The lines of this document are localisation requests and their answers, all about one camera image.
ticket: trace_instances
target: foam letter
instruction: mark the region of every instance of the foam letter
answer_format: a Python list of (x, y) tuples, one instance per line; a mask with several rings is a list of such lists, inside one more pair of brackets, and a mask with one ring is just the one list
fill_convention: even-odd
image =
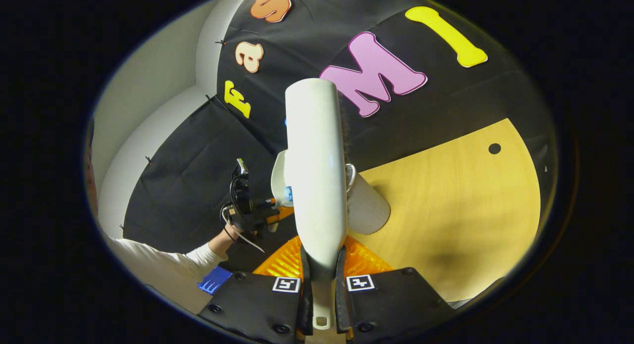
[(251, 105), (247, 102), (242, 102), (244, 97), (239, 91), (233, 89), (233, 87), (234, 85), (232, 81), (228, 80), (224, 82), (224, 102), (230, 103), (236, 107), (236, 109), (240, 110), (245, 118), (249, 118), (249, 115), (251, 114)]
[(394, 94), (399, 96), (415, 91), (427, 81), (426, 75), (415, 72), (378, 44), (371, 32), (358, 34), (350, 41), (348, 49), (361, 71), (328, 66), (319, 78), (335, 83), (337, 89), (359, 108), (359, 115), (364, 118), (377, 112), (380, 105), (376, 101), (368, 101), (361, 92), (384, 102), (391, 100), (380, 76), (394, 85)]
[(260, 69), (260, 59), (264, 55), (262, 45), (255, 46), (248, 42), (240, 42), (236, 47), (236, 62), (247, 69), (251, 73), (255, 73)]
[(251, 6), (251, 16), (264, 19), (266, 22), (279, 22), (290, 6), (290, 0), (256, 0)]
[(412, 21), (425, 24), (442, 39), (444, 39), (451, 48), (458, 54), (458, 63), (465, 68), (473, 67), (476, 64), (486, 62), (487, 57), (484, 51), (473, 46), (466, 37), (458, 30), (453, 28), (449, 22), (444, 21), (442, 17), (433, 8), (426, 6), (417, 6), (410, 8), (405, 12), (405, 17)]

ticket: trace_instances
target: wooden table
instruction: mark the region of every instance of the wooden table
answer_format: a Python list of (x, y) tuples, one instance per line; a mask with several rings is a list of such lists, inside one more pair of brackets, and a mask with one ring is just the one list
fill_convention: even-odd
[(360, 174), (391, 213), (376, 233), (349, 234), (395, 269), (417, 269), (446, 301), (505, 276), (535, 238), (537, 175), (508, 119)]

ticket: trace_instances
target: blue object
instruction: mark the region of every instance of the blue object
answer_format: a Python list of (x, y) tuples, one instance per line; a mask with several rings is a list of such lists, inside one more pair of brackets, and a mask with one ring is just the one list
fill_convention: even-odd
[(293, 201), (293, 189), (291, 186), (288, 186), (284, 189), (284, 195), (286, 196), (286, 200), (290, 202)]
[(207, 276), (205, 276), (205, 278), (202, 279), (202, 282), (198, 283), (198, 286), (200, 290), (213, 295), (223, 283), (226, 283), (231, 275), (233, 275), (233, 272), (229, 272), (222, 267), (216, 266)]

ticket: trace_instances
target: orange gripper pad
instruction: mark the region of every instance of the orange gripper pad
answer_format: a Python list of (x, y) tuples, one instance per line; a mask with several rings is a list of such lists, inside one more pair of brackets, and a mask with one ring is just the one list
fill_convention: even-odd
[[(301, 241), (295, 236), (276, 252), (267, 258), (254, 274), (303, 278), (304, 272), (301, 266)], [(376, 256), (351, 236), (346, 236), (346, 261), (344, 262), (344, 276), (357, 276), (378, 274), (379, 272), (394, 270), (387, 262)]]

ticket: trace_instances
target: pink letter m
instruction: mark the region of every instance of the pink letter m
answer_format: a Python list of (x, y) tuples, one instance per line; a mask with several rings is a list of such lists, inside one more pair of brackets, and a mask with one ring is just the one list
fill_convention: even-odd
[(359, 115), (364, 118), (377, 112), (380, 105), (369, 101), (361, 93), (384, 102), (391, 100), (380, 76), (394, 85), (394, 94), (398, 96), (415, 91), (427, 81), (423, 73), (413, 71), (376, 42), (376, 36), (371, 32), (358, 34), (350, 41), (348, 49), (361, 71), (328, 66), (319, 78), (335, 83), (337, 89), (359, 108)]

